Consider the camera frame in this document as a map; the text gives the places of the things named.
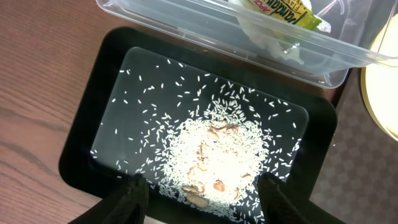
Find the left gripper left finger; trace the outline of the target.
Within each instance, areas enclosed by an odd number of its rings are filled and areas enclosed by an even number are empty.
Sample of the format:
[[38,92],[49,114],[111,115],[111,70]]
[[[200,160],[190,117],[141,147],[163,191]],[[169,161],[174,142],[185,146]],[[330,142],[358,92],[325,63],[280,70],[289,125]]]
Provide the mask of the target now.
[[136,174],[70,224],[143,224],[148,204],[149,184]]

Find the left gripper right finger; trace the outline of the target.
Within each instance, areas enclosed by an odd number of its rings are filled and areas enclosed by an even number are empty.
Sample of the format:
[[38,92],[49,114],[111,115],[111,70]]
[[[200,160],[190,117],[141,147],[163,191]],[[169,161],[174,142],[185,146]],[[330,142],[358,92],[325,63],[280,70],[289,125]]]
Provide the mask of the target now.
[[344,224],[270,172],[259,176],[257,187],[266,224]]

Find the rice and food scraps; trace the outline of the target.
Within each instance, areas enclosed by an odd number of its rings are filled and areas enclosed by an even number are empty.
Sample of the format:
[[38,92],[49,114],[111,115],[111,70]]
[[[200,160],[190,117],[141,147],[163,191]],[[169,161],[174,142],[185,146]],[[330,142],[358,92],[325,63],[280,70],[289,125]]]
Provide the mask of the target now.
[[[279,113],[261,115],[251,103],[253,88],[222,82],[201,105],[204,84],[192,91],[183,90],[181,80],[176,85],[178,101],[193,101],[188,116],[178,119],[161,112],[138,140],[139,149],[154,154],[132,170],[121,159],[117,172],[142,174],[161,195],[204,212],[233,222],[264,223],[256,179],[262,172],[287,179],[299,141],[287,147],[277,144],[281,136],[269,122]],[[275,109],[278,102],[267,100],[266,105]]]

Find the yellow plate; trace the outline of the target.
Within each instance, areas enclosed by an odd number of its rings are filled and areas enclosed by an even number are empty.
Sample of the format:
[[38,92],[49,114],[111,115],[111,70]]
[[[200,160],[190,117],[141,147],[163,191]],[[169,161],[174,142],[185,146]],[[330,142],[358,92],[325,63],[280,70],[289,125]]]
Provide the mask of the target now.
[[[371,50],[380,54],[397,52],[397,16],[382,28]],[[360,86],[364,104],[375,123],[397,140],[397,59],[393,66],[370,64],[361,69]]]

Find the black waste tray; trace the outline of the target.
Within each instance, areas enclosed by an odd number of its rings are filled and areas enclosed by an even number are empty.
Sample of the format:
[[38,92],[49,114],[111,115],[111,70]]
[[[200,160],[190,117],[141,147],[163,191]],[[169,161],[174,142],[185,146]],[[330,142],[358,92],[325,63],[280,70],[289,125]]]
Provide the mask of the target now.
[[[261,115],[279,113],[269,122],[281,136],[277,144],[287,147],[299,141],[289,177],[282,184],[284,193],[312,223],[338,223],[309,199],[337,126],[329,101],[275,76],[253,73],[130,27],[115,28],[103,39],[60,156],[62,179],[100,198],[76,223],[101,223],[114,208],[118,189],[130,178],[117,172],[116,163],[126,159],[132,170],[154,154],[139,149],[138,140],[161,112],[178,119],[188,116],[193,101],[177,100],[177,80],[188,91],[204,84],[201,105],[222,82],[253,88],[251,103]],[[267,100],[278,105],[273,109]]]

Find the brown serving tray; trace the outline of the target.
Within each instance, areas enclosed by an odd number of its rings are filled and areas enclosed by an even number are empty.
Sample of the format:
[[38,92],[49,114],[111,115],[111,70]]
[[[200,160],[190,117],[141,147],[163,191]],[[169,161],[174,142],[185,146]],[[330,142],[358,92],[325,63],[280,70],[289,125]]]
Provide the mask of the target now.
[[369,115],[353,70],[310,200],[345,223],[397,223],[397,141]]

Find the clear plastic bin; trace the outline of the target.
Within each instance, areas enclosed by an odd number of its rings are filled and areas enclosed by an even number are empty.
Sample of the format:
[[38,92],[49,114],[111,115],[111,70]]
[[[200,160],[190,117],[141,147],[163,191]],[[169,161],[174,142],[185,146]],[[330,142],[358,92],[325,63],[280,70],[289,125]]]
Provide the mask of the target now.
[[397,0],[306,1],[322,23],[308,30],[243,1],[96,0],[102,10],[288,77],[331,89],[351,68],[397,66],[389,34]]

